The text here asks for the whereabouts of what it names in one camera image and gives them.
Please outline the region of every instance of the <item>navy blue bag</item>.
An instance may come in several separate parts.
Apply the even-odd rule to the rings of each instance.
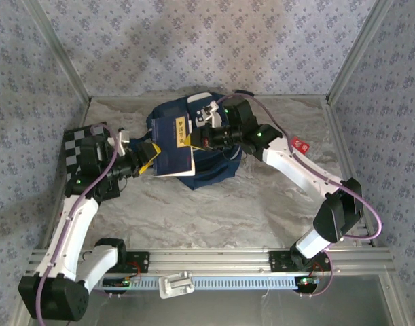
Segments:
[[[151,120],[159,117],[167,117],[178,113],[188,113],[192,121],[192,128],[204,125],[205,113],[201,110],[211,101],[219,100],[223,95],[218,93],[200,93],[193,96],[178,98],[174,101],[162,103],[153,109],[147,117],[147,128],[151,130]],[[219,104],[216,119],[220,117],[221,124],[227,124],[227,116],[222,104]],[[150,132],[140,139],[131,139],[130,147],[139,141],[151,138]],[[205,185],[212,185],[227,178],[234,177],[242,157],[240,146],[234,146],[224,151],[194,151],[195,175],[191,177],[177,177],[190,189],[195,190]]]

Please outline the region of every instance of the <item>red sticker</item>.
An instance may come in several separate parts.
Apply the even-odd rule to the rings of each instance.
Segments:
[[[292,143],[292,145],[293,145],[294,148],[296,148],[298,151],[300,151],[304,155],[310,149],[309,144],[301,141],[297,137],[293,137],[293,139],[291,140],[291,143]]]

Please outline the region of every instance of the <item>book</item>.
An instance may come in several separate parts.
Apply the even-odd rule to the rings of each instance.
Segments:
[[[151,121],[151,139],[161,150],[153,161],[155,176],[195,175],[193,149],[184,143],[191,131],[192,124],[187,113]]]

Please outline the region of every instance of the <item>patterned wallpaper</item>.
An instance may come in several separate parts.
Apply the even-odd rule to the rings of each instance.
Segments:
[[[91,96],[326,94],[375,0],[40,0]]]
[[[0,325],[56,200],[63,130],[80,112],[21,0],[0,1]]]
[[[336,111],[415,320],[415,0],[395,0]]]

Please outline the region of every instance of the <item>table surface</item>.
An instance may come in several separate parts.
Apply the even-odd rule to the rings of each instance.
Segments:
[[[106,121],[140,137],[147,131],[145,118],[163,102],[93,99],[85,125]],[[341,175],[319,99],[279,96],[262,102],[286,130],[310,144],[311,160]],[[255,103],[251,106],[259,123],[272,124]],[[101,204],[84,247],[102,237],[122,238],[130,248],[290,247],[310,228],[320,203],[251,156],[235,177],[196,191],[149,170],[129,179],[121,197]]]

